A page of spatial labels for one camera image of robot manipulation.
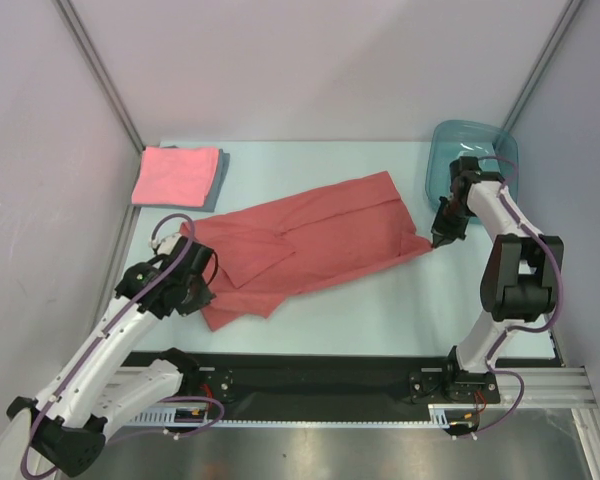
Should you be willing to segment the red t shirt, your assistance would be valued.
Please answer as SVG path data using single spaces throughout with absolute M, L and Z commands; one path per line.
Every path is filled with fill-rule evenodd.
M 269 317 L 288 298 L 358 280 L 431 251 L 388 172 L 312 189 L 181 226 L 213 249 L 212 331 Z

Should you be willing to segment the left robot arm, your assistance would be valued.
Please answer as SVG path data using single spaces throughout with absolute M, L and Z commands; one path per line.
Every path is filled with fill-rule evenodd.
M 199 363 L 170 348 L 132 379 L 105 388 L 139 340 L 160 320 L 196 312 L 214 295 L 204 276 L 218 269 L 216 252 L 179 234 L 152 246 L 154 255 L 124 273 L 93 331 L 61 372 L 32 398 L 18 396 L 7 409 L 26 411 L 26 451 L 52 465 L 51 474 L 84 473 L 111 437 L 133 417 L 164 399 L 203 400 Z

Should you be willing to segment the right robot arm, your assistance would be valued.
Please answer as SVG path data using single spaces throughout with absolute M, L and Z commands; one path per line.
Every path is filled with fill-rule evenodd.
M 442 391 L 453 401 L 493 386 L 497 358 L 509 341 L 551 330 L 563 308 L 562 239 L 535 227 L 513 200 L 507 178 L 480 162 L 471 156 L 451 162 L 450 193 L 440 199 L 431 228 L 438 248 L 465 239 L 477 218 L 492 241 L 479 288 L 482 312 L 452 348 L 441 376 Z

